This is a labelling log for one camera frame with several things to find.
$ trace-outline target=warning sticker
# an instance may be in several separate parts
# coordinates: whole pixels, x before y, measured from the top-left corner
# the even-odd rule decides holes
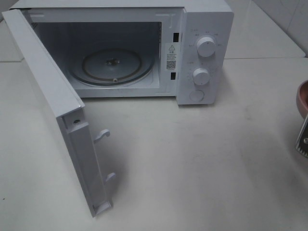
[[[176,71],[178,69],[178,55],[179,55],[179,43],[171,42],[166,43],[165,56],[166,56],[166,70]]]

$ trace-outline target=timer knob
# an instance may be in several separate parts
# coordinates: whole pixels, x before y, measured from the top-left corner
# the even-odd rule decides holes
[[[197,51],[198,54],[202,57],[208,57],[214,54],[216,50],[216,42],[215,40],[210,37],[203,37],[198,40],[197,42]]]
[[[205,68],[198,68],[192,73],[193,82],[195,85],[204,85],[207,84],[210,80],[210,74]]]

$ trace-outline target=warning triangle symbol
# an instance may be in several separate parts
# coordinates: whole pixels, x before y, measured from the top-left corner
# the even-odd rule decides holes
[[[175,48],[173,45],[171,45],[171,47],[169,48],[169,51],[175,51]]]

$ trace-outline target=open microwave door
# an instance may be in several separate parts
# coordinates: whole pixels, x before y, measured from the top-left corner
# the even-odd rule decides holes
[[[24,56],[39,93],[52,111],[72,159],[92,216],[110,208],[106,182],[114,173],[103,176],[94,143],[109,136],[107,129],[93,140],[84,116],[84,103],[67,81],[20,10],[3,13],[16,45]]]

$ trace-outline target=qr code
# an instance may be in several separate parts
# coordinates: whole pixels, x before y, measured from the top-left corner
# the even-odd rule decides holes
[[[167,69],[175,69],[177,61],[172,60],[172,61],[167,61]]]

